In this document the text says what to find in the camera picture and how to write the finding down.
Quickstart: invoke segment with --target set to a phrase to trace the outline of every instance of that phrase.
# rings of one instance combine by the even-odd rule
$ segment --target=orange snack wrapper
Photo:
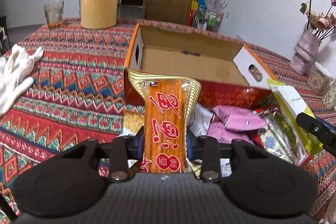
[[[144,154],[147,173],[186,172],[186,121],[201,85],[186,77],[129,70],[129,80],[145,100]]]

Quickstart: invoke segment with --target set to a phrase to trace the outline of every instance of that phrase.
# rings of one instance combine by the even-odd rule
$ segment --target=red chinese text
[[[164,95],[161,92],[156,93],[156,98],[155,100],[152,96],[148,97],[153,104],[160,110],[161,113],[163,113],[164,110],[172,109],[176,116],[181,118],[180,114],[176,111],[177,108],[179,108],[179,100],[174,94],[169,94],[168,96]]]
[[[180,130],[172,122],[163,121],[162,124],[159,124],[157,119],[153,118],[152,128],[154,132],[153,142],[155,143],[160,141],[159,132],[172,140],[175,140],[180,136]]]
[[[146,165],[148,163],[151,163],[151,162],[152,162],[152,160],[148,160],[146,158],[143,158],[142,163],[140,165],[140,172],[142,172],[142,173],[148,173],[148,168],[146,167]]]
[[[170,169],[173,172],[176,172],[180,169],[181,163],[176,156],[167,156],[165,153],[158,154],[156,157],[156,165],[161,170]]]
[[[167,141],[166,143],[162,143],[161,146],[165,149],[168,149],[169,146],[171,146],[174,150],[179,149],[179,144],[178,143],[172,143],[170,141]]]

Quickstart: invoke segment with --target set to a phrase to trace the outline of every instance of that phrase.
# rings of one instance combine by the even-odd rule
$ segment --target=chair
[[[7,32],[7,24],[6,24],[6,16],[0,16],[0,53],[3,55],[6,51],[8,51],[6,47],[6,40],[8,41],[9,48],[12,48],[11,42],[8,37]]]

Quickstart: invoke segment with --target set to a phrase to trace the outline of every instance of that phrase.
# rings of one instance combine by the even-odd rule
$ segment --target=snack packaging
[[[206,135],[209,131],[210,123],[213,119],[214,113],[207,110],[200,104],[196,104],[194,111],[189,117],[187,126],[196,137]]]
[[[245,132],[227,130],[222,122],[212,122],[209,127],[208,136],[217,139],[219,143],[231,143],[234,139],[242,139],[253,144]]]
[[[187,172],[186,121],[201,90],[196,80],[133,70],[128,78],[145,100],[144,155],[141,172]]]
[[[132,112],[124,110],[124,128],[123,135],[135,136],[139,129],[144,125],[144,114],[141,112]]]
[[[262,117],[267,125],[250,137],[266,151],[291,164],[302,165],[310,157],[305,150],[294,125],[281,113],[278,106],[270,105],[253,111]]]
[[[289,125],[293,125],[293,129],[298,133],[303,146],[310,155],[320,153],[322,143],[312,134],[306,132],[303,128],[296,124],[296,116],[304,112],[315,118],[313,112],[307,106],[300,94],[292,86],[284,83],[268,79],[268,85],[273,91],[273,95],[279,103],[281,113]]]
[[[213,111],[225,125],[226,130],[232,132],[256,130],[267,124],[262,118],[246,108],[218,105],[213,108]]]
[[[189,162],[192,167],[192,172],[194,172],[196,178],[200,178],[202,161],[201,160],[192,160]],[[220,168],[222,178],[228,177],[232,174],[230,159],[221,159],[220,160]]]

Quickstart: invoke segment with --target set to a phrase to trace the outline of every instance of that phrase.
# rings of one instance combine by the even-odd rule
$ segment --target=white glove
[[[41,47],[33,55],[29,55],[23,47],[15,44],[7,62],[4,57],[0,57],[0,116],[34,83],[34,79],[27,76],[42,55]]]

